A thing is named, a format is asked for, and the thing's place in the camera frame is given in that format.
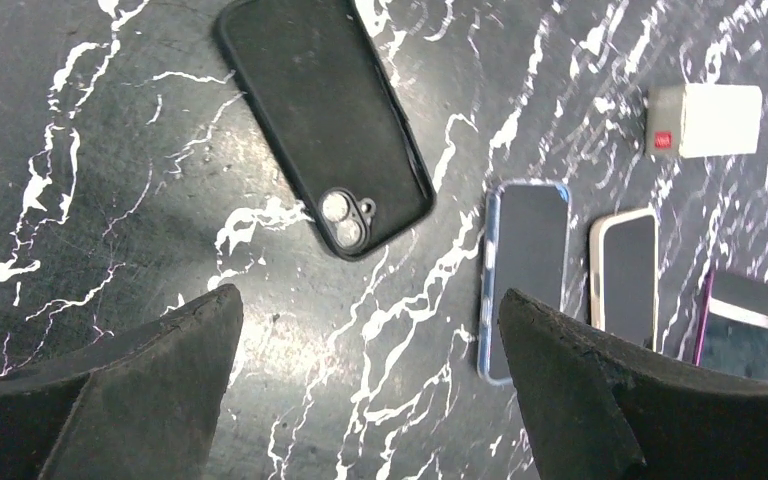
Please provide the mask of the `purple phone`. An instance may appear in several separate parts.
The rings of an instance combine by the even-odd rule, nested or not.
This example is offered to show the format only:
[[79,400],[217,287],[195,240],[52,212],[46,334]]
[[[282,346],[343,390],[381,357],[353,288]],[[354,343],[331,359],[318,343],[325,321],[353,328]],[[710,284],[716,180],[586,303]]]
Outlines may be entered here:
[[727,270],[708,272],[692,363],[768,380],[768,283]]

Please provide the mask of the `black phone case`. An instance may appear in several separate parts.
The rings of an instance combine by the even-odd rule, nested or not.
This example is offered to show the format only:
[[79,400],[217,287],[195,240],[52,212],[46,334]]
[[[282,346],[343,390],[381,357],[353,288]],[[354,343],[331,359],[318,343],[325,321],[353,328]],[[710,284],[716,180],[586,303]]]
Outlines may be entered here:
[[215,34],[335,256],[359,260],[431,212],[431,175],[353,2],[235,1]]

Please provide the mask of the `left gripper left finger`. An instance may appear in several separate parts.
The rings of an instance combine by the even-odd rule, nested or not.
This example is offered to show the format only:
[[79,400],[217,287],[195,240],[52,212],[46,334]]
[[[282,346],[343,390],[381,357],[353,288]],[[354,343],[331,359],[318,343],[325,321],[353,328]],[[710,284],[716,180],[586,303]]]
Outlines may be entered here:
[[0,378],[0,479],[198,479],[244,320],[226,284]]

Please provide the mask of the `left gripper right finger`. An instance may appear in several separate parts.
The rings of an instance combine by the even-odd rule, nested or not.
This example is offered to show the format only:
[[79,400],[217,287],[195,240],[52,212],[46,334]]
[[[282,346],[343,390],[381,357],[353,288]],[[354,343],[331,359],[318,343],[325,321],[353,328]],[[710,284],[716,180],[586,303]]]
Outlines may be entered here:
[[517,290],[498,328],[543,479],[768,479],[768,383],[634,345]]

